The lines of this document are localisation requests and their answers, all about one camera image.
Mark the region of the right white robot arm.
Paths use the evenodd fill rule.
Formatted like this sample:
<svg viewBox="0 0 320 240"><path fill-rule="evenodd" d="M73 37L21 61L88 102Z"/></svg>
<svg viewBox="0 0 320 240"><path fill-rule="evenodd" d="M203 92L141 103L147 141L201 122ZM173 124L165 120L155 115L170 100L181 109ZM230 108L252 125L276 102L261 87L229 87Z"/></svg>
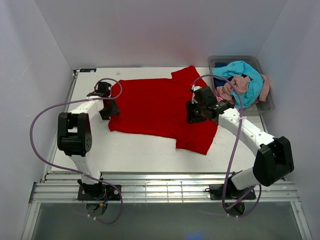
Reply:
<svg viewBox="0 0 320 240"><path fill-rule="evenodd" d="M235 135L255 156L252 167L233 173L228 177L226 187L215 190L215 194L237 199L251 187L269 187L294 171L291 143L286 137L274 137L262 131L229 103L217 101L208 86L192 86L190 91L192 100L186 103L187 122L211 120Z"/></svg>

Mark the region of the red t shirt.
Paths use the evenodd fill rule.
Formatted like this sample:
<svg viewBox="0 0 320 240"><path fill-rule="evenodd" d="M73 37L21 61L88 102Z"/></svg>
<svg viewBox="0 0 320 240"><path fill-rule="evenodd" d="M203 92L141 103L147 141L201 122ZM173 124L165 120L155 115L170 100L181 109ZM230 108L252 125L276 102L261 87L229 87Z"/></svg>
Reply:
<svg viewBox="0 0 320 240"><path fill-rule="evenodd" d="M171 78L120 80L111 88L120 113L110 118L109 130L175 139L177 149L206 155L218 126L210 120L187 123L194 80L207 85L194 66L172 72Z"/></svg>

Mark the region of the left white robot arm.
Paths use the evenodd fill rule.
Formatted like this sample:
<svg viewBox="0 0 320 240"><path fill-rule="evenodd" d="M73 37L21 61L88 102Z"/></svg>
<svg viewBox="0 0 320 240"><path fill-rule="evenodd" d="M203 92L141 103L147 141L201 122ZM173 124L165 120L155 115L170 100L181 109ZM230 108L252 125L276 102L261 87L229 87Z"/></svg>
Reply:
<svg viewBox="0 0 320 240"><path fill-rule="evenodd" d="M99 182L103 175L89 154L93 145L91 119L99 115L103 121L107 121L112 116L119 115L120 109L112 96L111 88L112 85L103 78L96 84L94 91L87 95L88 101L70 112L58 115L57 147L81 172L81 179L77 182L95 200L106 195L106 187Z"/></svg>

